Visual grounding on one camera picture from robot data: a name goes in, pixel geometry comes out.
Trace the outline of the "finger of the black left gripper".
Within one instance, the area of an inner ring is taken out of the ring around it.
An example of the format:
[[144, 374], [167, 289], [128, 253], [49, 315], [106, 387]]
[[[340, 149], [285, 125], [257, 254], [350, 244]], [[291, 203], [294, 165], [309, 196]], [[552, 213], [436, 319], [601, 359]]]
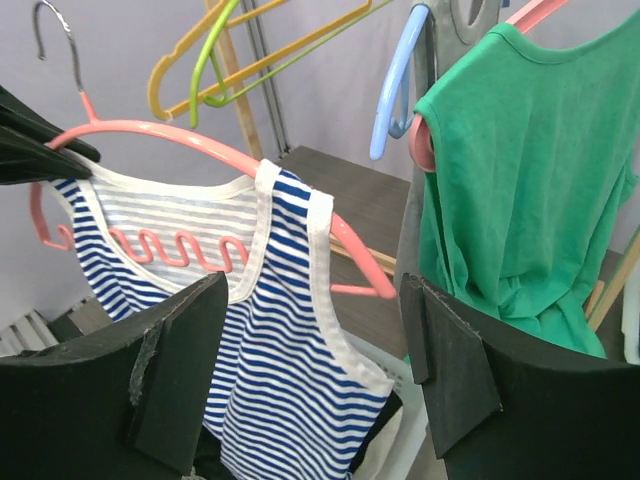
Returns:
[[49, 142], [58, 135], [53, 124], [4, 87], [1, 87], [1, 125], [41, 143]]
[[15, 185], [56, 179], [88, 179], [79, 160], [47, 143], [63, 130], [57, 126], [1, 126], [1, 184]]

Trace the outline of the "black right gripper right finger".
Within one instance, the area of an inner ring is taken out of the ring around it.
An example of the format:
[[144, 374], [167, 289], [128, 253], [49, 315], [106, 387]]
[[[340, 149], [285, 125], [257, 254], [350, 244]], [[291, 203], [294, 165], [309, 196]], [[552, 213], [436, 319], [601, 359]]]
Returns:
[[568, 350], [411, 274], [400, 310], [451, 479], [635, 479], [639, 370]]

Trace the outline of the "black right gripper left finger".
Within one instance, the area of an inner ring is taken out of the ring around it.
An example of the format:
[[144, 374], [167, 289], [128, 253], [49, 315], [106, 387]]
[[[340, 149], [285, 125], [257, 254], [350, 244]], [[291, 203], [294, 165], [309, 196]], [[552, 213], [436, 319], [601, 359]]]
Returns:
[[208, 275], [89, 335], [1, 361], [5, 479], [180, 479], [192, 469], [228, 284]]

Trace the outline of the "blue white striped tank top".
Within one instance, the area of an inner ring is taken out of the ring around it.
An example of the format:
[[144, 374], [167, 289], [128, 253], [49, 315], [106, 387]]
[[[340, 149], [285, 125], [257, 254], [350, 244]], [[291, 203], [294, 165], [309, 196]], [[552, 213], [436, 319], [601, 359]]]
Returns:
[[111, 237], [142, 228], [164, 243], [193, 235], [230, 264], [229, 301], [203, 424], [238, 479], [348, 479], [392, 391], [345, 337], [330, 293], [330, 195], [263, 160], [220, 186], [135, 179], [95, 166], [49, 186], [70, 217], [80, 267], [115, 321], [204, 275], [135, 262]]

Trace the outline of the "lime green hanger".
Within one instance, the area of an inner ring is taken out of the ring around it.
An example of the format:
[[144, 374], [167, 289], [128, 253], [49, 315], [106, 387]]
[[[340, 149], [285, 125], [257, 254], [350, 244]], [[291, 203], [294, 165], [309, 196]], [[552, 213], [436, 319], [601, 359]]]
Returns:
[[[294, 42], [268, 54], [236, 73], [224, 77], [214, 48], [225, 28], [231, 27], [232, 20], [230, 17], [238, 4], [238, 1], [230, 1], [223, 7], [221, 14], [214, 22], [204, 42], [192, 71], [188, 97], [188, 112], [190, 126], [193, 128], [199, 123], [199, 106], [201, 104], [214, 108], [221, 108], [228, 105], [258, 85], [264, 83], [266, 80], [271, 79], [293, 63], [307, 56], [346, 29], [388, 5], [389, 1], [379, 1], [378, 3], [365, 1], [362, 5], [349, 11], [342, 17], [298, 38]], [[200, 84], [207, 64], [213, 67], [216, 83], [205, 90], [201, 90]]]

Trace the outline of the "yellow velvet hanger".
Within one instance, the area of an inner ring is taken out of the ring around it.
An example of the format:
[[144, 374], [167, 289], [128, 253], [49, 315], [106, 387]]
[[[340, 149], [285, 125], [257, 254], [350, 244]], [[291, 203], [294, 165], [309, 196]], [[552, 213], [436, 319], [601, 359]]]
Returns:
[[[163, 55], [151, 70], [147, 82], [146, 98], [152, 115], [162, 121], [174, 120], [184, 114], [189, 116], [188, 97], [191, 74], [204, 45], [204, 42], [219, 17], [222, 9], [230, 1], [207, 1], [205, 15], [174, 45], [173, 49]], [[282, 1], [238, 1], [239, 4], [231, 14], [231, 27], [226, 27], [220, 35], [214, 52], [220, 63], [223, 76], [234, 74], [257, 60], [275, 52], [270, 50], [263, 31], [262, 16], [281, 7]], [[173, 106], [161, 103], [162, 82], [170, 68], [184, 59], [189, 51], [198, 52], [190, 74], [185, 76], [187, 86], [183, 91], [187, 97]], [[207, 64], [202, 76], [200, 89], [205, 90], [216, 83], [213, 67]]]

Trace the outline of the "blue hanger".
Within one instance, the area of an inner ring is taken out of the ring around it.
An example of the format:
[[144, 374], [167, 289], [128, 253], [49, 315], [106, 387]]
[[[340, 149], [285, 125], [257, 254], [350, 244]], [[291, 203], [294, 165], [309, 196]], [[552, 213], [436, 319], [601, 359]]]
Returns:
[[387, 138], [400, 139], [409, 130], [413, 113], [409, 108], [411, 56], [423, 31], [430, 8], [413, 6], [398, 40], [381, 88], [369, 146], [371, 160], [380, 160]]

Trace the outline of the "grey tank top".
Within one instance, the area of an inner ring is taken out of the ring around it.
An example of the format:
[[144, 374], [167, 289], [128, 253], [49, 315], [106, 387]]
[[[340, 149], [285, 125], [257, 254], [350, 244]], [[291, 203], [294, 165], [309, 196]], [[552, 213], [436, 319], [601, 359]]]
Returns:
[[[503, 3], [499, 0], [473, 1], [464, 16], [460, 1], [416, 1], [412, 11], [428, 9], [418, 28], [413, 47], [416, 97], [422, 98], [434, 83], [498, 23]], [[414, 160], [413, 175], [402, 221], [394, 285], [404, 274], [419, 274], [419, 238], [424, 208], [425, 168], [434, 165], [431, 131], [424, 114], [416, 114], [408, 129], [409, 152]]]

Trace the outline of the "black tank top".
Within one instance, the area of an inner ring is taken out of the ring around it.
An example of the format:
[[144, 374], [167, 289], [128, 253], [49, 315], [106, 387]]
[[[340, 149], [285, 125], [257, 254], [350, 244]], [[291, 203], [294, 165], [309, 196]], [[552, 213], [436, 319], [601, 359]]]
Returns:
[[[391, 391], [378, 418], [349, 466], [349, 479], [375, 479], [389, 455], [400, 429], [403, 402]], [[193, 466], [187, 479], [233, 479], [220, 460], [220, 441], [201, 428]]]

